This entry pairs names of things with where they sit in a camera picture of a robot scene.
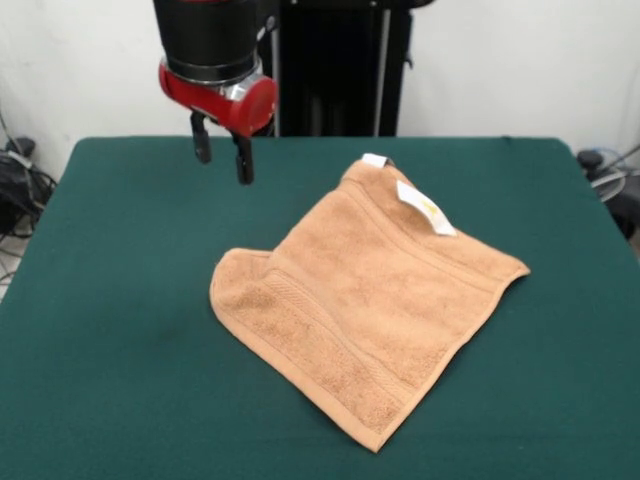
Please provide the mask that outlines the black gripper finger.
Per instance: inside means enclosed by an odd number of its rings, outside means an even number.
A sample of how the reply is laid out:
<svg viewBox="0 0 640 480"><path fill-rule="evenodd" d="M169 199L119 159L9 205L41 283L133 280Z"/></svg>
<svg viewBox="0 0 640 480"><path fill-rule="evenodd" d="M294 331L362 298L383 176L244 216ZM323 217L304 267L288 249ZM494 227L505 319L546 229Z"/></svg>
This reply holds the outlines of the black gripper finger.
<svg viewBox="0 0 640 480"><path fill-rule="evenodd" d="M190 115L194 152L202 164L211 162L210 140L205 128L205 118L206 116L201 112L192 112Z"/></svg>
<svg viewBox="0 0 640 480"><path fill-rule="evenodd" d="M254 181L254 165L251 139L240 134L231 133L237 148L236 169L241 185L250 185Z"/></svg>

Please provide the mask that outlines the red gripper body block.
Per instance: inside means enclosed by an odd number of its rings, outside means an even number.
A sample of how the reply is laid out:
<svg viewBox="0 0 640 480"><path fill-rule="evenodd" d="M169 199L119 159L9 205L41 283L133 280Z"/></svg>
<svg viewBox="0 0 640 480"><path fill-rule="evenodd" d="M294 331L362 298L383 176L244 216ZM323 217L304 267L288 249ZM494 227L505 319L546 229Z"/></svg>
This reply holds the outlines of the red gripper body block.
<svg viewBox="0 0 640 480"><path fill-rule="evenodd" d="M160 63L158 77L169 99L242 137L251 137L265 127L276 110L277 84L262 73L261 63L248 76L230 84L188 81L171 72L165 62Z"/></svg>

